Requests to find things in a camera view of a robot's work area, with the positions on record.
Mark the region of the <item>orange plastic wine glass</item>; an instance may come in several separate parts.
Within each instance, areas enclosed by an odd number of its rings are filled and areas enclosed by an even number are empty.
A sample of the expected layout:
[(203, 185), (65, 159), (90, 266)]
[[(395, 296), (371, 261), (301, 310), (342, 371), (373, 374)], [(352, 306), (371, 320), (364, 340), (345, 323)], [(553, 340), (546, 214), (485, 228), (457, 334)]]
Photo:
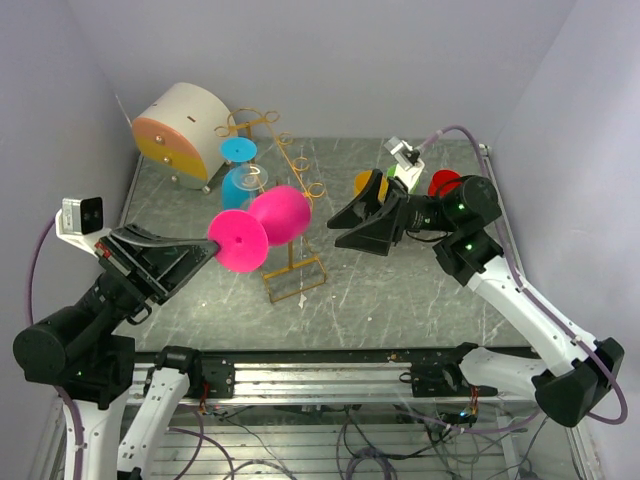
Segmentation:
[[(359, 195), (362, 190), (364, 189), (364, 187), (367, 185), (369, 179), (371, 178), (372, 175), (372, 171), (371, 170), (366, 170), (366, 171), (362, 171), (360, 173), (358, 173), (356, 175), (356, 177), (354, 178), (354, 183), (353, 183), (353, 195), (357, 196)], [(386, 194), (387, 194), (387, 190), (388, 190), (388, 181), (386, 177), (383, 177), (381, 180), (381, 184), (378, 190), (378, 200), (380, 202), (383, 202), (386, 198)]]

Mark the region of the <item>red plastic wine glass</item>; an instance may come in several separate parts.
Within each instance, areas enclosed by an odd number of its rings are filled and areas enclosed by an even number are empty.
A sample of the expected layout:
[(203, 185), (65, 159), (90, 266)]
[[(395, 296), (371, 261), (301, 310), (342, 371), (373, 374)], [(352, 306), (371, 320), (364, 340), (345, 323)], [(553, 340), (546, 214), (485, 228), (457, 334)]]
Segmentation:
[(453, 170), (441, 169), (431, 178), (427, 194), (430, 197), (442, 197), (461, 183), (461, 175)]

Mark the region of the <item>pink plastic wine glass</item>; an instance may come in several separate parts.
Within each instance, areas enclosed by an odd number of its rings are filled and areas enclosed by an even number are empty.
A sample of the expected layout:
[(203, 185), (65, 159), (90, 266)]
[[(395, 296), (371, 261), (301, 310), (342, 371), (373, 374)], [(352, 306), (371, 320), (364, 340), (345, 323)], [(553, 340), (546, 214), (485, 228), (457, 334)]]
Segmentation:
[(311, 205), (299, 190), (281, 185), (259, 195), (247, 210), (225, 210), (211, 221), (207, 238), (224, 268), (249, 273), (261, 267), (269, 250), (301, 236), (311, 223)]

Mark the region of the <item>clear wine glass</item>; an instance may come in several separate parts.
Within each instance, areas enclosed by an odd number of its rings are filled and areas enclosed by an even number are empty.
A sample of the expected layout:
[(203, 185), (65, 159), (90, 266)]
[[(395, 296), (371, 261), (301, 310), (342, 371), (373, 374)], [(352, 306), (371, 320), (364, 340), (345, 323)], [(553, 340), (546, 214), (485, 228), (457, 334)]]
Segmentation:
[(243, 163), (231, 174), (234, 186), (246, 192), (263, 191), (269, 179), (267, 170), (255, 163)]

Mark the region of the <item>blue plastic wine glass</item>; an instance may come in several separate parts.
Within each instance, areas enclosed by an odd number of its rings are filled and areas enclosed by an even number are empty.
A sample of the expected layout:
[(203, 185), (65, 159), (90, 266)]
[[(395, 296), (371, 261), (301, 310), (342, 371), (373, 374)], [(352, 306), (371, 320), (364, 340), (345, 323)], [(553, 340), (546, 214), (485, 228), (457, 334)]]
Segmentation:
[(222, 182), (222, 207), (246, 209), (254, 197), (254, 188), (246, 186), (244, 180), (250, 173), (249, 162), (255, 158), (257, 146), (245, 137), (233, 137), (223, 141), (219, 150), (231, 165)]

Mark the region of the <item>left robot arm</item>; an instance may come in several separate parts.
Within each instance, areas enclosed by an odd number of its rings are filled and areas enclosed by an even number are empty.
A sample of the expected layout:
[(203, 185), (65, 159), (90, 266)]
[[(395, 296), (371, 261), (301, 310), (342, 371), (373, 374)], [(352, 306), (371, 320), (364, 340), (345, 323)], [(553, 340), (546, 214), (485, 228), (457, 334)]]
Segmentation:
[(157, 355), (146, 396), (121, 429), (135, 367), (135, 341), (115, 334), (138, 325), (212, 259), (207, 239), (154, 235), (134, 224), (57, 237), (94, 256), (102, 273), (73, 305), (28, 326), (13, 342), (27, 381), (54, 387), (64, 402), (68, 479), (147, 479), (154, 454), (183, 397), (201, 393), (202, 357), (167, 346)]

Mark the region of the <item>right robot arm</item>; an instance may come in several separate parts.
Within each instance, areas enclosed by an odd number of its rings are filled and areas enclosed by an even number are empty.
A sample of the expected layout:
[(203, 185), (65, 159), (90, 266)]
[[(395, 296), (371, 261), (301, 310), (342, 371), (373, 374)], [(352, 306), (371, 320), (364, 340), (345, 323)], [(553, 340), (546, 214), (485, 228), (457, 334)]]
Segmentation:
[(427, 195), (412, 194), (391, 179), (380, 199), (382, 179), (374, 170), (361, 192), (328, 220), (328, 228), (340, 233), (336, 247), (386, 256), (403, 236), (436, 233), (431, 242), (441, 269), (493, 306), (537, 355), (525, 358), (463, 343), (440, 373), (448, 393), (463, 395), (473, 386), (514, 393), (572, 428), (592, 416), (610, 391), (619, 391), (622, 345), (596, 339), (543, 299), (487, 233), (502, 215), (488, 178), (455, 176), (434, 182)]

